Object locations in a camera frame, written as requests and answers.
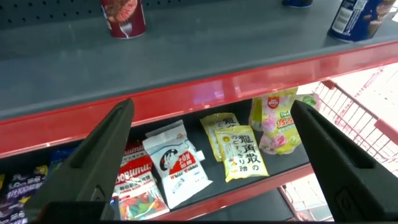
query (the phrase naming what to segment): yellow package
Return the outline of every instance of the yellow package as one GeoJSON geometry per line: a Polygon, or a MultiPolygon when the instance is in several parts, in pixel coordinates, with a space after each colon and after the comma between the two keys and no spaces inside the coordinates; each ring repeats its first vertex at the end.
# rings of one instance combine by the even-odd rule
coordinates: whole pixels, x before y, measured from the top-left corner
{"type": "Polygon", "coordinates": [[[225,168],[225,181],[268,176],[268,171],[250,126],[216,130],[225,168]]]}
{"type": "Polygon", "coordinates": [[[4,183],[4,178],[6,178],[6,175],[5,174],[0,174],[0,190],[1,190],[2,185],[4,183]]]}
{"type": "MultiPolygon", "coordinates": [[[[287,95],[295,95],[298,87],[289,88],[286,90],[278,91],[275,93],[268,93],[266,96],[287,96],[287,95]]],[[[249,124],[255,131],[262,131],[261,123],[264,120],[263,112],[262,112],[262,100],[266,96],[255,97],[251,103],[250,116],[249,116],[249,124]]]]}
{"type": "Polygon", "coordinates": [[[220,147],[217,143],[215,130],[239,126],[238,120],[233,113],[217,113],[206,116],[200,120],[201,125],[206,131],[209,138],[214,158],[217,162],[221,162],[220,147]]]}
{"type": "Polygon", "coordinates": [[[320,99],[316,94],[266,96],[263,98],[263,135],[259,147],[268,154],[290,154],[301,144],[290,109],[293,102],[300,100],[319,110],[320,99]]]}

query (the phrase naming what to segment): lower shelf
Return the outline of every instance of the lower shelf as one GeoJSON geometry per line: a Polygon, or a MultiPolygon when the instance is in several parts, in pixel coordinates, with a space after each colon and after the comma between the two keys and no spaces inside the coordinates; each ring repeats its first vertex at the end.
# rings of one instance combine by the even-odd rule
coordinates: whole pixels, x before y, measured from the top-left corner
{"type": "MultiPolygon", "coordinates": [[[[312,168],[309,164],[305,149],[299,146],[290,155],[276,156],[265,153],[262,154],[270,177],[250,177],[247,179],[232,180],[228,183],[225,182],[223,164],[215,161],[209,140],[199,119],[213,113],[232,112],[236,115],[239,123],[244,125],[248,124],[250,107],[251,100],[245,100],[172,119],[145,124],[131,129],[129,138],[131,140],[140,140],[145,138],[144,135],[148,131],[183,119],[189,140],[191,140],[198,150],[202,150],[206,157],[201,164],[208,178],[213,181],[207,188],[175,207],[170,213],[157,217],[156,219],[189,220],[197,218],[223,207],[258,196],[286,182],[312,173],[312,168]]],[[[257,142],[259,142],[261,133],[255,134],[257,142]]],[[[29,170],[35,166],[48,164],[50,158],[49,154],[52,150],[54,150],[54,148],[46,148],[1,159],[0,173],[13,174],[22,172],[23,170],[29,170]]],[[[164,195],[160,180],[158,181],[158,186],[164,195]]]]}
{"type": "Polygon", "coordinates": [[[286,221],[294,217],[277,189],[223,208],[195,221],[286,221]]]}

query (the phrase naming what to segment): blue can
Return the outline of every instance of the blue can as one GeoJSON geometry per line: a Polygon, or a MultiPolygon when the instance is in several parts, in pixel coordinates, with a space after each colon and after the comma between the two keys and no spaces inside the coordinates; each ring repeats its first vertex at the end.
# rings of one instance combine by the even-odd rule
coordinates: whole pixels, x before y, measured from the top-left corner
{"type": "Polygon", "coordinates": [[[343,0],[328,31],[346,42],[370,39],[396,0],[343,0]]]}
{"type": "Polygon", "coordinates": [[[282,5],[288,7],[310,7],[312,0],[282,0],[282,5]]]}

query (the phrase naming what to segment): store shelf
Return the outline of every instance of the store shelf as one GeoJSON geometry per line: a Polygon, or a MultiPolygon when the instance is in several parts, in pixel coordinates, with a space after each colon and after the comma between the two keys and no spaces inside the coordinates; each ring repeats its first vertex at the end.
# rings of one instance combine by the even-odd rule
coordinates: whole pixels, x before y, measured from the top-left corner
{"type": "Polygon", "coordinates": [[[327,37],[339,4],[156,9],[132,40],[110,37],[102,17],[2,29],[0,157],[82,139],[126,97],[139,125],[397,60],[393,21],[364,42],[327,37]]]}
{"type": "Polygon", "coordinates": [[[277,189],[218,210],[195,221],[286,221],[294,217],[277,189]]]}
{"type": "MultiPolygon", "coordinates": [[[[181,203],[170,213],[157,217],[158,220],[189,220],[196,218],[266,193],[286,182],[304,177],[313,172],[305,149],[299,146],[292,154],[285,156],[262,153],[270,177],[251,177],[232,180],[228,183],[225,182],[224,166],[221,162],[215,161],[207,135],[199,119],[213,113],[232,112],[236,115],[240,124],[247,124],[250,106],[251,100],[246,100],[131,129],[130,140],[144,139],[146,132],[178,119],[183,119],[189,140],[191,140],[198,150],[202,150],[206,157],[201,164],[208,178],[213,183],[187,201],[181,203]]],[[[259,142],[260,137],[261,134],[256,133],[257,142],[259,142]]],[[[28,167],[33,168],[43,163],[48,163],[49,152],[50,150],[47,148],[4,158],[0,162],[0,173],[22,172],[22,170],[29,170],[28,167]]],[[[158,179],[157,182],[160,191],[164,195],[161,181],[158,179]]]]}

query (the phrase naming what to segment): red shopping cart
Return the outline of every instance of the red shopping cart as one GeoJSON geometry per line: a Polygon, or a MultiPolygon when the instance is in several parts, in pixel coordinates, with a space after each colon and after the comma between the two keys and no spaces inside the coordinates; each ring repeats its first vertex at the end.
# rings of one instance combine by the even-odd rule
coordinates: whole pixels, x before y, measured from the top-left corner
{"type": "MultiPolygon", "coordinates": [[[[362,149],[398,176],[398,132],[332,80],[320,82],[313,91],[321,100],[320,113],[362,149]]],[[[332,221],[315,174],[300,183],[280,188],[295,218],[301,221],[332,221]]]]}

